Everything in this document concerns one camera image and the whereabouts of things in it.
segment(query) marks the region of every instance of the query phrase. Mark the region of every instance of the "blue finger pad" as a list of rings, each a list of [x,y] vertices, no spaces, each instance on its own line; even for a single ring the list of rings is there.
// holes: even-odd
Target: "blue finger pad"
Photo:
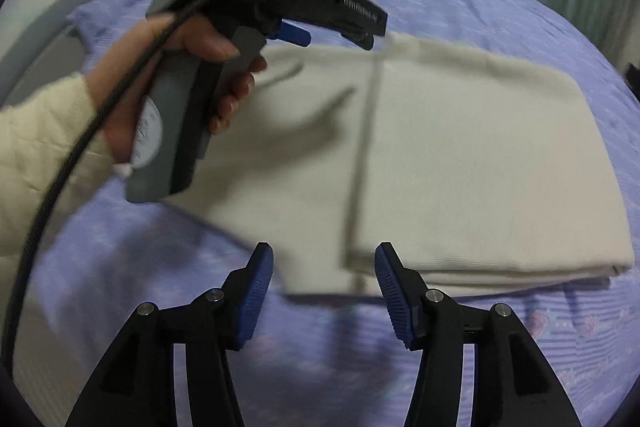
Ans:
[[[264,297],[273,275],[273,250],[267,248],[260,259],[260,264],[255,272],[254,280],[244,296],[244,301],[239,309],[238,346],[254,336],[255,325],[262,309]]]
[[[411,325],[411,307],[402,295],[400,284],[382,245],[376,248],[374,267],[396,337],[403,341],[404,347],[408,349],[411,342],[415,340],[414,328]]]

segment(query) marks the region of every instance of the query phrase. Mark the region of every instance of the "hand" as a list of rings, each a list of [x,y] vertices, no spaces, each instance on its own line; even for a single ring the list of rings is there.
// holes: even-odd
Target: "hand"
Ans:
[[[111,90],[154,39],[171,24],[173,18],[172,14],[150,17],[138,23],[109,48],[93,71],[86,76],[89,96],[96,108],[100,107]],[[219,34],[211,22],[202,15],[193,16],[180,26],[169,38],[164,50],[187,50],[208,62],[223,62],[238,56],[238,49]],[[160,59],[161,53],[158,53],[149,61],[102,127],[102,133],[116,163],[129,161],[138,118]],[[229,127],[230,118],[238,111],[240,102],[248,97],[254,88],[255,81],[251,73],[259,73],[266,67],[264,58],[258,57],[246,74],[238,76],[232,84],[231,93],[220,100],[217,114],[209,122],[211,134],[219,134]]]

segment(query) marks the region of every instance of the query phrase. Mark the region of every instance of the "metal pin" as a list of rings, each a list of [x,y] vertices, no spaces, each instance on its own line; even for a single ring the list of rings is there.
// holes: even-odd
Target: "metal pin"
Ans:
[[[426,295],[431,302],[440,302],[444,299],[444,295],[440,290],[427,290]]]
[[[498,303],[495,305],[495,312],[502,317],[508,317],[511,315],[511,308],[507,304]]]
[[[136,308],[138,315],[150,315],[156,307],[151,302],[143,302]]]
[[[225,293],[220,288],[213,288],[209,290],[207,293],[205,293],[205,298],[207,299],[207,301],[210,301],[210,302],[222,301],[224,296],[225,296]]]

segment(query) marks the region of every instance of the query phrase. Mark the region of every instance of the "gray plastic handle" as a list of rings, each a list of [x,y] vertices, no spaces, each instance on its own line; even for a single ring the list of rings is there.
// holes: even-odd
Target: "gray plastic handle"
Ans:
[[[158,201],[170,194],[182,119],[200,63],[195,55],[181,52],[167,55],[158,65],[138,120],[127,201]]]
[[[207,150],[212,108],[266,44],[264,35],[255,28],[229,20],[225,24],[222,18],[218,22],[240,56],[222,65],[209,64],[187,52],[162,59],[138,121],[127,201],[158,201],[188,187],[196,159],[203,158]]]

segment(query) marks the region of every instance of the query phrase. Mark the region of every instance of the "cream sleeve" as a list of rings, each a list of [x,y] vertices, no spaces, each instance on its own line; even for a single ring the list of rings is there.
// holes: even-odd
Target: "cream sleeve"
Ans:
[[[79,73],[38,90],[20,105],[0,110],[0,317],[33,217],[94,114]],[[41,250],[107,180],[112,162],[107,143],[98,134],[58,200]]]

